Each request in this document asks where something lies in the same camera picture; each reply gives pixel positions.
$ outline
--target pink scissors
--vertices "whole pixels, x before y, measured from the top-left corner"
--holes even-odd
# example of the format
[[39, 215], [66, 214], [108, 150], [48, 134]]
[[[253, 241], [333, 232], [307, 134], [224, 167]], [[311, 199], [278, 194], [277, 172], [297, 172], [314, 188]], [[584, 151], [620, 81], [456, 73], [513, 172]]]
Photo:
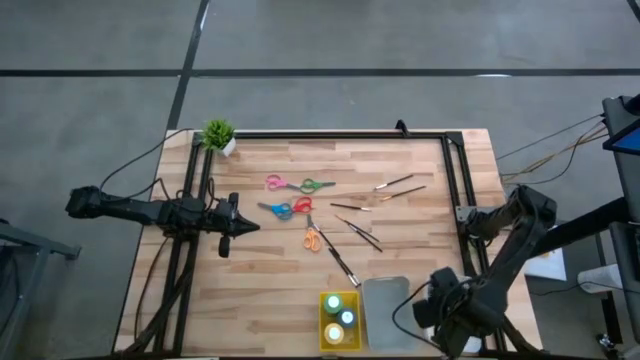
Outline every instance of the pink scissors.
[[286, 188], [289, 188], [289, 189], [294, 189], [294, 190], [300, 191], [299, 187], [289, 184], [288, 182], [282, 180], [282, 178], [280, 176], [278, 176], [278, 175], [269, 175], [269, 176], [267, 176], [267, 187], [271, 191], [274, 191], [277, 188], [281, 188], [281, 187], [286, 187]]

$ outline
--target green scissors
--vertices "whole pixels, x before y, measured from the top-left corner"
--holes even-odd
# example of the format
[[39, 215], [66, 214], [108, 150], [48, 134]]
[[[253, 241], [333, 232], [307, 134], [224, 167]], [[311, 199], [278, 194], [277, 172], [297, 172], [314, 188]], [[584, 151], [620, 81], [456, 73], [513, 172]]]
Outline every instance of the green scissors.
[[300, 185], [300, 191], [302, 191], [304, 194], [311, 194], [316, 192], [316, 190], [320, 189], [323, 186], [333, 186], [335, 184], [336, 183], [333, 181], [319, 183], [311, 179], [304, 179], [304, 181], [302, 182], [302, 185]]

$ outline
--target concrete floor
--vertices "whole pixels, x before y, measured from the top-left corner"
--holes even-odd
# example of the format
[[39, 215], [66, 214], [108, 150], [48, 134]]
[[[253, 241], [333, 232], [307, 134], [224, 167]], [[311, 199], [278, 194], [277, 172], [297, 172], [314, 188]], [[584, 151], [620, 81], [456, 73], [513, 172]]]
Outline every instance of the concrete floor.
[[[0, 0], [0, 69], [181, 68], [199, 0]], [[623, 0], [212, 1], [196, 68], [637, 67], [640, 23]], [[213, 117], [238, 128], [488, 128], [497, 155], [638, 92], [637, 77], [192, 79], [178, 127]], [[98, 184], [163, 136], [178, 79], [0, 78], [0, 217], [83, 247], [51, 261], [21, 358], [111, 350], [140, 226], [73, 220], [71, 188]], [[565, 146], [591, 124], [499, 162], [501, 171]], [[132, 193], [158, 153], [108, 185]], [[567, 157], [522, 180], [553, 176]], [[570, 219], [621, 195], [610, 153], [578, 150], [537, 186]], [[592, 242], [566, 250], [569, 273], [597, 265]], [[532, 280], [542, 292], [549, 284]], [[581, 293], [534, 298], [545, 348], [600, 357], [599, 304]], [[558, 315], [567, 304], [575, 311]]]

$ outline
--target yellow tray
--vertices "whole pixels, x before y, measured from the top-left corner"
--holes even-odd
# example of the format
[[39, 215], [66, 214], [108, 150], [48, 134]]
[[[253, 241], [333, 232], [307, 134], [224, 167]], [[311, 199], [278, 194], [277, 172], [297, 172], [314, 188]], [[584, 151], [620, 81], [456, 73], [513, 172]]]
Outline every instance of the yellow tray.
[[[351, 308], [356, 313], [357, 324], [350, 328], [344, 329], [344, 339], [338, 345], [331, 345], [324, 338], [324, 328], [334, 322], [334, 317], [330, 317], [324, 311], [324, 299], [329, 294], [338, 294], [342, 297], [342, 304]], [[360, 328], [360, 295], [357, 291], [334, 291], [320, 293], [320, 301], [318, 301], [318, 340], [320, 344], [320, 352], [338, 352], [338, 351], [360, 351], [362, 349], [362, 330]]]

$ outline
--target wooden table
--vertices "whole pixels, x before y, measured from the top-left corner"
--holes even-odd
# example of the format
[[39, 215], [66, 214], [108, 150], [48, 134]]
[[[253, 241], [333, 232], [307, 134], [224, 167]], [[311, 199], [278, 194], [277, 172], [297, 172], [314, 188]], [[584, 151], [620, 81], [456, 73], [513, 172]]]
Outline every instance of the wooden table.
[[[503, 204], [505, 198], [488, 131], [462, 131], [478, 205]], [[164, 146], [157, 176], [165, 180], [170, 194], [182, 188], [191, 138], [188, 132], [179, 134]], [[462, 273], [443, 162], [440, 143], [424, 139], [238, 140], [230, 158], [216, 156], [212, 169], [216, 196], [239, 192], [240, 212], [262, 228], [232, 240], [228, 259], [218, 257], [219, 234], [202, 233], [183, 355], [317, 356], [318, 294], [353, 290], [326, 246], [319, 253], [302, 246], [305, 216], [295, 215], [284, 222], [256, 206], [258, 201], [279, 204], [301, 196], [288, 189], [268, 191], [265, 178], [269, 174], [279, 174], [294, 184], [307, 177], [337, 182], [336, 186], [313, 194], [313, 219], [361, 281], [402, 275], [410, 280], [413, 291], [438, 268], [450, 266]], [[415, 176], [372, 192], [374, 186], [409, 173]], [[463, 194], [459, 173], [457, 178]], [[385, 194], [420, 185], [427, 188], [380, 202]], [[153, 197], [164, 198], [159, 189], [154, 189]], [[330, 202], [362, 205], [373, 211], [336, 208], [329, 206]], [[382, 241], [384, 252], [375, 251], [334, 214], [372, 232]], [[140, 292], [163, 240], [157, 228], [147, 227], [142, 233], [116, 349], [133, 341]], [[491, 258], [501, 244], [496, 239], [488, 249]], [[170, 246], [165, 246], [150, 282], [143, 324], [161, 302], [169, 250]], [[541, 346], [522, 274], [509, 292], [507, 315], [526, 339]], [[168, 336], [173, 336], [173, 325], [170, 319]], [[370, 354], [366, 331], [363, 342], [364, 351], [353, 355]], [[418, 350], [417, 355], [437, 354], [427, 345], [418, 346]]]

